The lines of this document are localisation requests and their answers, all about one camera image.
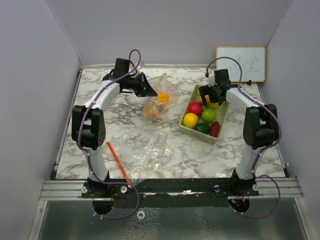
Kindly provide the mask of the pale green plastic basket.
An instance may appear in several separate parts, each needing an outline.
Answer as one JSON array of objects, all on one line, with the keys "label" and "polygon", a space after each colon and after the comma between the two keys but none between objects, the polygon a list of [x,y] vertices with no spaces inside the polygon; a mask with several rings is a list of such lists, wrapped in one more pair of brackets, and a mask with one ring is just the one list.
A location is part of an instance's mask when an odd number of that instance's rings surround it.
[{"label": "pale green plastic basket", "polygon": [[179,122],[180,132],[208,143],[215,143],[221,134],[229,104],[203,105],[199,93],[200,85],[196,85]]}]

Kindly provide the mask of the yellow toy mango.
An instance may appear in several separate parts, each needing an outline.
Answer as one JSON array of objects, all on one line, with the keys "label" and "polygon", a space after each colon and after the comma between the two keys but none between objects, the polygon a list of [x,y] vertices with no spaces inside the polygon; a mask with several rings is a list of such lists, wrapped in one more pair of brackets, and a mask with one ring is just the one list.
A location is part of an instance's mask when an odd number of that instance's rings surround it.
[{"label": "yellow toy mango", "polygon": [[[205,99],[207,102],[207,105],[205,106],[206,108],[217,109],[220,107],[220,105],[217,102],[216,103],[211,102],[208,95],[205,96]],[[198,101],[204,106],[203,100],[201,97],[198,98]]]}]

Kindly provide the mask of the clear zip top bag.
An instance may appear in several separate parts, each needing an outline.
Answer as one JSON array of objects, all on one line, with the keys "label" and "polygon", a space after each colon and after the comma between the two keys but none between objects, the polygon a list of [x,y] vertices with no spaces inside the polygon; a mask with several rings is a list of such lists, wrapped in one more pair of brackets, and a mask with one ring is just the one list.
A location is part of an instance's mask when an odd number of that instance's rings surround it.
[{"label": "clear zip top bag", "polygon": [[160,115],[176,105],[180,97],[180,91],[176,85],[168,80],[166,72],[150,79],[149,84],[155,90],[157,96],[147,97],[142,115],[153,120],[158,119]]}]

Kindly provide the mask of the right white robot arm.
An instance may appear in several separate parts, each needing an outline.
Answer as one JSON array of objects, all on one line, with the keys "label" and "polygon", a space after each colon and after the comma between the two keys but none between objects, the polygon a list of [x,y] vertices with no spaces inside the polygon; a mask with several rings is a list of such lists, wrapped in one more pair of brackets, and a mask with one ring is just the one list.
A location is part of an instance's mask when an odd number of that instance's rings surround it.
[{"label": "right white robot arm", "polygon": [[214,71],[214,84],[198,88],[202,103],[221,105],[227,102],[244,114],[242,136],[245,149],[240,163],[232,173],[229,189],[240,196],[248,189],[248,184],[256,179],[256,169],[265,151],[276,145],[281,136],[277,108],[264,104],[242,90],[239,83],[231,83],[227,69]]}]

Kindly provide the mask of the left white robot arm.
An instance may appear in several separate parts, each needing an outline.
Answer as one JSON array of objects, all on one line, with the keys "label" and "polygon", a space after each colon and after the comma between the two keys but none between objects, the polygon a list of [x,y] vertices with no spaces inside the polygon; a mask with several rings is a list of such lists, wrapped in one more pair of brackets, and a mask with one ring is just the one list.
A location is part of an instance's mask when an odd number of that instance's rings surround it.
[{"label": "left white robot arm", "polygon": [[134,64],[129,59],[117,58],[115,67],[103,77],[101,87],[93,97],[72,109],[71,137],[85,156],[88,178],[95,182],[93,191],[101,198],[111,190],[102,151],[106,138],[104,112],[124,90],[132,90],[138,98],[158,95],[141,72],[140,65],[140,62]]}]

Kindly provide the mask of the orange toy pumpkin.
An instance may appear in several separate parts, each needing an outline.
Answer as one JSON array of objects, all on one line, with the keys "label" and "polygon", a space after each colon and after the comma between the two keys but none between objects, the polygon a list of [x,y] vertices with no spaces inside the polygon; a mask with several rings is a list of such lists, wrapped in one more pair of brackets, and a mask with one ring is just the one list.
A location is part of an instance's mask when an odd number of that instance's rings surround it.
[{"label": "orange toy pumpkin", "polygon": [[146,105],[143,109],[143,116],[148,119],[155,119],[159,115],[159,106],[158,105]]}]

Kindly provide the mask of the yellow toy bell pepper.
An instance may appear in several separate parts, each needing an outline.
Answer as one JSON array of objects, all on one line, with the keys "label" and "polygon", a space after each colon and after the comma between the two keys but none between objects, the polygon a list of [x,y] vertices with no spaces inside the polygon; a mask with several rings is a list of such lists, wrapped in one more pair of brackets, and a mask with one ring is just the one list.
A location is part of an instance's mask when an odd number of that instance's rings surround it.
[{"label": "yellow toy bell pepper", "polygon": [[165,92],[160,92],[160,93],[158,94],[157,101],[158,101],[159,103],[168,103],[169,100],[170,100],[170,97],[169,97],[169,95],[168,95],[167,93],[165,93]]}]

